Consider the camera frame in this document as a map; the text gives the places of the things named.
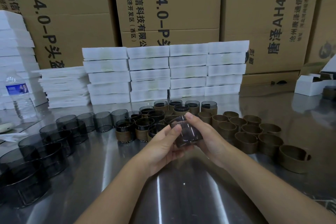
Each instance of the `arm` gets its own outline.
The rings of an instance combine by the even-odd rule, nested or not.
[[[164,128],[122,168],[110,185],[99,195],[75,224],[126,224],[149,176],[166,164],[181,158],[193,146],[177,149],[173,142],[181,126]]]
[[[229,172],[269,223],[336,223],[332,213],[229,144],[210,125],[186,116],[204,138],[198,144],[201,150]]]

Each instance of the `metal table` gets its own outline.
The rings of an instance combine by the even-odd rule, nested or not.
[[[218,103],[218,113],[253,114],[264,122],[279,125],[286,144],[302,147],[312,155],[309,172],[292,173],[259,153],[250,157],[336,213],[336,103],[321,99],[321,96],[307,97],[293,91],[294,85],[290,83],[245,86],[239,95],[183,98],[183,101],[213,100]],[[38,107],[42,121],[25,131],[38,133],[41,127],[67,114],[120,108],[139,110],[146,104],[153,104],[153,101],[50,110],[44,104]],[[0,117],[8,117],[13,112],[1,111]],[[70,167],[52,178],[52,190],[24,209],[9,209],[3,205],[0,207],[1,223],[73,223],[145,145],[139,141],[118,143],[114,129],[105,133],[91,132],[89,140],[78,145],[77,151],[69,157]],[[0,155],[16,147],[5,142],[0,145]],[[130,223],[267,222],[233,178],[196,148],[148,180]]]

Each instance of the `forearm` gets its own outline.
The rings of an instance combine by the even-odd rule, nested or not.
[[[336,222],[332,213],[235,147],[226,145],[222,162],[269,223]]]
[[[144,163],[133,157],[76,224],[126,224],[148,178]]]

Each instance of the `white computer mouse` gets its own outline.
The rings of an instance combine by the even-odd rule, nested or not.
[[[15,124],[12,122],[4,123],[0,125],[0,133],[5,133],[12,130],[15,127]]]

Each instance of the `hand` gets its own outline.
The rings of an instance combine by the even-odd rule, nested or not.
[[[192,115],[190,112],[187,112],[185,116],[187,121],[197,128],[203,136],[203,140],[197,141],[197,146],[212,162],[224,168],[222,159],[225,148],[231,145],[211,125],[204,123],[199,117]]]
[[[146,163],[148,176],[156,174],[169,162],[183,157],[185,151],[194,149],[193,145],[177,148],[173,144],[181,131],[180,125],[173,129],[169,125],[166,126],[137,154],[140,161]]]

